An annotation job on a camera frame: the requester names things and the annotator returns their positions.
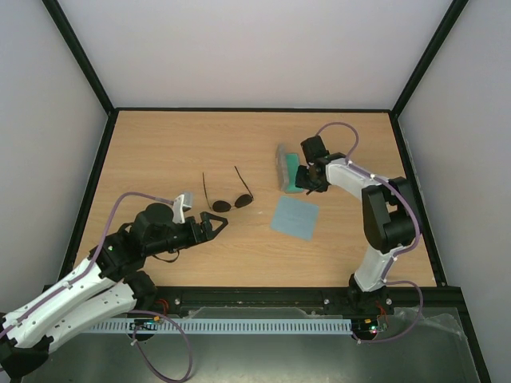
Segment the black round sunglasses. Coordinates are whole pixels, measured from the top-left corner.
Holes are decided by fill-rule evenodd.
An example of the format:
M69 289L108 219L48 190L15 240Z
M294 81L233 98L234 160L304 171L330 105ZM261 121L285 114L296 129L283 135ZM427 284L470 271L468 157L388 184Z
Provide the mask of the black round sunglasses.
M254 197L251 189L249 188L247 182L242 177L239 168L237 166L234 166L234 169L235 169L236 175L238 177L238 180L242 183L242 185L244 187L244 192L240 193L236 197L235 200L211 199L209 197L206 175L204 172L201 174L204 198L206 200L208 208L211 211L216 212L216 213L226 213L226 212L230 212L235 209L241 209L243 207L247 207L254 202L255 197Z

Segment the grey felt glasses case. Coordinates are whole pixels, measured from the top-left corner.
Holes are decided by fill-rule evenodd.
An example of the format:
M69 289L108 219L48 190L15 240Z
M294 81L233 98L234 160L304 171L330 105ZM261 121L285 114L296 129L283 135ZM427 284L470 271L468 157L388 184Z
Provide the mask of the grey felt glasses case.
M303 189L295 185L300 165L299 154L289 152L284 144L278 144L275 152L275 163L279 190L286 194L302 193Z

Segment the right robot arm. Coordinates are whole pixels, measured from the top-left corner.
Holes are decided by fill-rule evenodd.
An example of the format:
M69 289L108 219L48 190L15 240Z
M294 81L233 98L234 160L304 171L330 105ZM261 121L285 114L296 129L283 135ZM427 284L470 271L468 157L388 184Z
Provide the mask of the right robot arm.
M349 279L347 304L356 314L375 311L384 302L387 275L399 255L412 251L422 233L410 181L386 178L359 167L348 156L329 152L316 135L302 141L306 160L298 166L295 185L307 191L343 189L362 204L362 228L368 242L362 263Z

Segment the blue cleaning cloth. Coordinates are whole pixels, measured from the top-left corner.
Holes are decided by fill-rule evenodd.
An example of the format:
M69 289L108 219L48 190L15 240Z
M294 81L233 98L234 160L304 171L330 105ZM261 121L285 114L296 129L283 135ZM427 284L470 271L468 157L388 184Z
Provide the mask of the blue cleaning cloth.
M288 196L281 196L275 208L270 228L274 231L311 241L319 207Z

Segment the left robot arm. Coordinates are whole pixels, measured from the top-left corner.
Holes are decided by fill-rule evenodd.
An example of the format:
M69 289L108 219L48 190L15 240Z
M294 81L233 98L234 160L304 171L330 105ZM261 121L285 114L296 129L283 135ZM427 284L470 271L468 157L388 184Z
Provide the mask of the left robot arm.
M133 222L105 236L64 278L1 319L1 369L13 379L32 373L80 332L118 314L150 308L156 286L142 270L149 257L213 240L224 217L176 218L174 208L152 203Z

